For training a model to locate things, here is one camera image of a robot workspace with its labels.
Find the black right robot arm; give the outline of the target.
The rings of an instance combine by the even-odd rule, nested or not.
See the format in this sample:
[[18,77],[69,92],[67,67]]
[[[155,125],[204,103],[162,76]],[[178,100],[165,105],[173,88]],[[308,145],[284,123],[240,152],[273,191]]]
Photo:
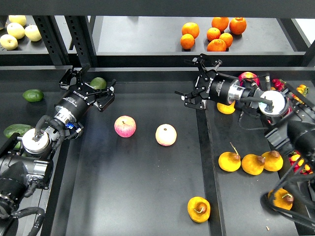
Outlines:
[[221,61],[206,54],[200,54],[189,63],[198,68],[199,74],[193,91],[183,93],[182,99],[186,107],[198,111],[198,118],[207,126],[210,154],[220,144],[214,131],[225,132],[227,123],[209,122],[209,100],[215,102],[221,114],[238,113],[238,125],[244,115],[261,121],[258,130],[272,146],[271,152],[258,158],[266,170],[280,171],[281,167],[272,157],[292,151],[300,153],[311,168],[315,166],[315,106],[309,99],[288,83],[280,90],[272,90],[269,75],[261,82],[256,75],[239,78],[220,73]]

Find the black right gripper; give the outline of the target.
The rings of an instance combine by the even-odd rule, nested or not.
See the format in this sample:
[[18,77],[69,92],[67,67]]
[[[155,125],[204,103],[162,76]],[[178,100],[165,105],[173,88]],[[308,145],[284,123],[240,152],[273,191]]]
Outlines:
[[174,91],[175,94],[181,96],[185,107],[205,110],[205,99],[224,105],[229,105],[235,100],[236,87],[240,85],[239,79],[216,71],[222,64],[220,59],[207,54],[200,54],[193,58],[191,62],[198,68],[200,73],[195,88],[187,94]]

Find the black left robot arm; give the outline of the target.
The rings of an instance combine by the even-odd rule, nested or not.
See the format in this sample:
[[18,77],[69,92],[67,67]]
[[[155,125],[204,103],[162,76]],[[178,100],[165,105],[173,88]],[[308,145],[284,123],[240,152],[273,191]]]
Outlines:
[[20,208],[36,189],[47,189],[54,170],[53,157],[63,141],[81,136],[81,117],[91,108],[103,112],[115,99],[116,80],[95,86],[82,80],[88,67],[68,69],[59,81],[63,96],[55,104],[54,116],[43,115],[35,127],[13,132],[0,148],[0,234],[14,236],[19,219],[34,215],[28,233],[35,236],[45,219],[39,206]]

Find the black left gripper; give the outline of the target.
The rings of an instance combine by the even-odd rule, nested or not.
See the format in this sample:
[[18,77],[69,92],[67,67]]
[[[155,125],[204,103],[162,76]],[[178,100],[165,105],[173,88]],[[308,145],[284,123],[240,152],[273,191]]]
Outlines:
[[59,114],[56,117],[63,123],[79,121],[91,106],[95,106],[100,112],[103,112],[115,100],[116,80],[113,79],[109,82],[106,88],[95,89],[82,81],[83,74],[89,69],[89,64],[82,67],[81,70],[75,70],[72,67],[59,81],[60,88],[67,90],[55,105]]

